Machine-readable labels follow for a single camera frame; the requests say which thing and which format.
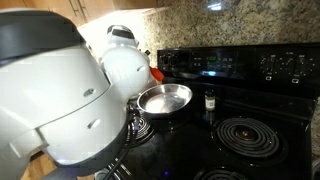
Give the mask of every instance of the wooden cabinet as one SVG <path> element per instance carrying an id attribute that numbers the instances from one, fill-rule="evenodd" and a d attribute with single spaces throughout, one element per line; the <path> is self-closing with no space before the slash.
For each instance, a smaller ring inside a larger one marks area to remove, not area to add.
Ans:
<path id="1" fill-rule="evenodd" d="M 49 0 L 49 9 L 70 19 L 76 26 L 87 22 L 77 0 Z"/>
<path id="2" fill-rule="evenodd" d="M 156 0 L 114 0 L 116 10 L 155 8 Z"/>
<path id="3" fill-rule="evenodd" d="M 87 21 L 102 17 L 115 10 L 113 0 L 77 0 Z"/>
<path id="4" fill-rule="evenodd" d="M 115 10 L 155 8 L 156 0 L 0 0 L 0 9 L 28 7 L 53 11 L 70 19 L 76 26 Z"/>
<path id="5" fill-rule="evenodd" d="M 50 11 L 49 2 L 50 0 L 24 0 L 26 6 L 29 8 L 36 8 L 45 11 Z"/>
<path id="6" fill-rule="evenodd" d="M 0 0 L 0 9 L 26 7 L 23 0 Z"/>

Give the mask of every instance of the coil burner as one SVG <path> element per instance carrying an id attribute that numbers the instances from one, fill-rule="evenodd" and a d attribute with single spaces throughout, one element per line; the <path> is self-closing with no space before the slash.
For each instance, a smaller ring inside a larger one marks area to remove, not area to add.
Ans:
<path id="1" fill-rule="evenodd" d="M 154 129 L 151 127 L 151 120 L 147 118 L 144 114 L 141 114 L 140 116 L 141 117 L 139 120 L 138 134 L 135 142 L 132 144 L 131 147 L 137 147 L 137 146 L 140 146 L 141 144 L 144 144 L 154 134 Z M 130 136 L 130 132 L 128 132 L 127 143 L 129 141 L 129 136 Z"/>
<path id="2" fill-rule="evenodd" d="M 196 177 L 195 180 L 248 180 L 243 174 L 225 168 L 225 167 L 219 167 L 214 168 L 210 170 L 202 170 L 200 171 Z"/>
<path id="3" fill-rule="evenodd" d="M 232 152 L 246 157 L 251 165 L 267 164 L 266 160 L 279 161 L 284 147 L 268 125 L 251 118 L 231 118 L 222 121 L 213 131 L 213 139 Z"/>

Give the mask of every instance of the red object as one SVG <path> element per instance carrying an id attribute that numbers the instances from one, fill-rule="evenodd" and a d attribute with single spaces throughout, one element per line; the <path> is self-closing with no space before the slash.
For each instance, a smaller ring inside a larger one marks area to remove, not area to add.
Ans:
<path id="1" fill-rule="evenodd" d="M 157 68 L 150 67 L 150 72 L 157 81 L 161 82 L 163 80 L 164 75 Z"/>

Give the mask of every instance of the stove digital display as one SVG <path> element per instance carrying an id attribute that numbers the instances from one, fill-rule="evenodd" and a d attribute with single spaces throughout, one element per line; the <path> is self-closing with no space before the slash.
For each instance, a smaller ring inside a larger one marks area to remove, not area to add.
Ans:
<path id="1" fill-rule="evenodd" d="M 207 60 L 210 62 L 216 62 L 218 60 L 217 56 L 207 56 Z"/>

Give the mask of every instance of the stainless steel pan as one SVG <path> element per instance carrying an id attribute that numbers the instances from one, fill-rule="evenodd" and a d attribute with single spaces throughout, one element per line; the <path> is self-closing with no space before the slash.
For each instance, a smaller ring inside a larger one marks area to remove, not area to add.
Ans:
<path id="1" fill-rule="evenodd" d="M 169 114 L 183 108 L 192 91 L 179 84 L 162 84 L 144 91 L 137 100 L 140 109 L 149 114 Z"/>

